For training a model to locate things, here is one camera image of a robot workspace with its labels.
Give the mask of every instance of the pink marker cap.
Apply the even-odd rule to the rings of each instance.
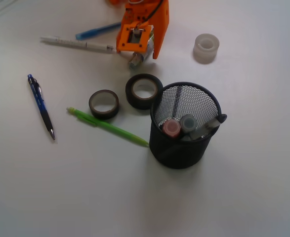
[[[172,138],[176,138],[177,136],[179,136],[180,130],[181,125],[175,119],[169,119],[163,124],[163,133]]]

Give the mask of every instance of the green mechanical pencil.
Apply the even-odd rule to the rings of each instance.
[[[119,135],[119,136],[121,136],[129,141],[132,141],[134,143],[137,143],[139,145],[146,146],[146,147],[148,147],[148,145],[149,145],[148,142],[146,142],[144,139],[142,139],[134,134],[131,134],[130,132],[127,132],[123,129],[115,127],[115,126],[109,124],[108,122],[99,120],[91,115],[87,115],[86,113],[84,113],[80,110],[76,110],[75,108],[72,108],[72,107],[68,107],[67,110],[69,113],[77,116],[77,118],[80,119],[81,121],[90,123],[93,126],[99,126],[101,128],[104,128],[104,129],[106,129],[106,130],[108,130],[116,135]]]

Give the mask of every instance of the white pen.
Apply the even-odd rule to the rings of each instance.
[[[106,44],[79,41],[79,40],[68,40],[68,39],[62,39],[57,36],[41,37],[41,40],[46,41],[46,42],[60,44],[60,45],[65,45],[65,46],[95,49],[95,50],[107,51],[107,52],[113,52],[114,50],[113,46],[106,45]]]

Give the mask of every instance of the black wire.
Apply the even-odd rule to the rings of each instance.
[[[147,18],[143,21],[143,22],[146,22],[148,21],[150,18],[153,17],[153,15],[156,13],[156,11],[159,9],[159,7],[161,6],[161,4],[163,4],[163,1],[164,0],[160,0],[160,2],[158,3],[157,7],[155,8],[155,10],[153,10],[148,16]]]

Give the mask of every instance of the mesh cup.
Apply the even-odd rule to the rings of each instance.
[[[190,83],[177,82],[167,85],[154,100],[150,116],[150,150],[163,165],[183,169],[196,164],[203,156],[208,143],[218,128],[206,133],[195,141],[181,141],[164,134],[161,127],[168,119],[180,119],[193,115],[197,127],[221,114],[217,99],[204,87]]]

